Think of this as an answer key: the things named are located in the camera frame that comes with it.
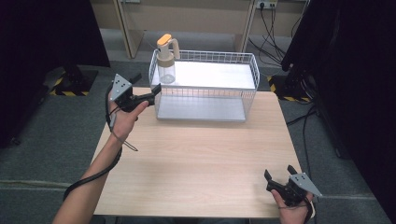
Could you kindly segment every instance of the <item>person's arm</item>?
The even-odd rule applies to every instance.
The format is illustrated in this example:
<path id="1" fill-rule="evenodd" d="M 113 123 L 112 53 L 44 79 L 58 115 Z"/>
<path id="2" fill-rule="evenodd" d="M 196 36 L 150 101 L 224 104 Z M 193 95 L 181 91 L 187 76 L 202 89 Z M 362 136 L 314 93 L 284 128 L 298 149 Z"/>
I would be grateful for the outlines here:
<path id="1" fill-rule="evenodd" d="M 122 110 L 117 112 L 113 133 L 108 137 L 105 146 L 81 179 L 105 170 L 114 161 L 122 142 L 132 131 L 137 116 L 148 104 L 147 101 L 141 103 L 131 113 L 125 113 Z M 110 103 L 110 111 L 115 107 L 115 103 Z M 107 176 L 108 173 L 71 191 L 56 214 L 53 223 L 89 223 L 99 202 Z"/>
<path id="2" fill-rule="evenodd" d="M 306 214 L 308 213 L 305 202 L 301 202 L 300 206 L 297 207 L 287 207 L 283 202 L 282 196 L 280 196 L 275 189 L 271 190 L 271 193 L 279 208 L 279 219 L 281 224 L 304 224 Z M 312 201 L 313 197 L 312 193 L 309 192 L 306 195 L 309 202 Z"/>

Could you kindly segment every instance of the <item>power outlet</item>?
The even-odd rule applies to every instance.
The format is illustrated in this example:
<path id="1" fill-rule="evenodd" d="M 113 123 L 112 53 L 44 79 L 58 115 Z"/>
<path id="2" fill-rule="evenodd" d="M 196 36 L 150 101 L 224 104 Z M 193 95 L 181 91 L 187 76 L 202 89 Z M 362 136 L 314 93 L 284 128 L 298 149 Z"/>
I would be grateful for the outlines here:
<path id="1" fill-rule="evenodd" d="M 256 8 L 262 8 L 262 3 L 264 4 L 264 9 L 275 9 L 277 0 L 259 0 L 257 1 Z"/>

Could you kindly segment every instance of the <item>yellow and black striped tape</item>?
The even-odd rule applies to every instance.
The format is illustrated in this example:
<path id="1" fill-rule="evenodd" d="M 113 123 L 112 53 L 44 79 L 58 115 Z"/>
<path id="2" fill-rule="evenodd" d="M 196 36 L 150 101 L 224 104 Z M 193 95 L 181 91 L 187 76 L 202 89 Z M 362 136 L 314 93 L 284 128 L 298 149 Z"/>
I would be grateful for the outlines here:
<path id="1" fill-rule="evenodd" d="M 49 95 L 62 95 L 62 96 L 86 96 L 88 95 L 88 91 L 68 91 L 63 90 L 63 80 L 66 73 L 63 73 L 61 77 L 59 77 L 55 84 L 53 85 L 52 90 L 50 91 Z"/>
<path id="2" fill-rule="evenodd" d="M 290 96 L 286 95 L 284 92 L 281 92 L 272 77 L 268 77 L 268 84 L 270 86 L 271 92 L 275 93 L 279 100 L 286 100 L 286 101 L 298 101 L 298 102 L 310 102 L 310 99 L 307 96 Z"/>

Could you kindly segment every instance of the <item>wire basket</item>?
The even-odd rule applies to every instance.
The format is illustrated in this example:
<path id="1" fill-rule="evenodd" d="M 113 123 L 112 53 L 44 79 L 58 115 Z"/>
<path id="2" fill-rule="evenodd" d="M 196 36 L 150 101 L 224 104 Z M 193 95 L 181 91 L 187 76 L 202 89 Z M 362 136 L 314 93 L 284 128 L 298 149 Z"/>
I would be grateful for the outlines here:
<path id="1" fill-rule="evenodd" d="M 157 54 L 148 72 L 151 88 L 160 83 Z M 247 120 L 260 82 L 253 54 L 181 50 L 175 69 L 176 81 L 162 84 L 156 96 L 158 119 Z"/>

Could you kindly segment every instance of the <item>black curtain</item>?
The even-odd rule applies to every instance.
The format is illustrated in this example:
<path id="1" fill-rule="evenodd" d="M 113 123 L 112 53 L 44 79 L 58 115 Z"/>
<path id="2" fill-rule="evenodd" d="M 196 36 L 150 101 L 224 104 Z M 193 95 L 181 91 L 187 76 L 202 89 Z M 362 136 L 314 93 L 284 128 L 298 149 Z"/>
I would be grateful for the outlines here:
<path id="1" fill-rule="evenodd" d="M 396 2 L 342 1 L 329 11 L 332 2 L 311 1 L 283 64 L 300 68 L 292 78 L 314 78 L 316 102 L 336 141 L 396 222 Z M 313 37 L 319 40 L 310 42 Z"/>
<path id="2" fill-rule="evenodd" d="M 48 71 L 78 64 L 110 66 L 90 1 L 0 4 L 0 147 L 18 132 Z"/>

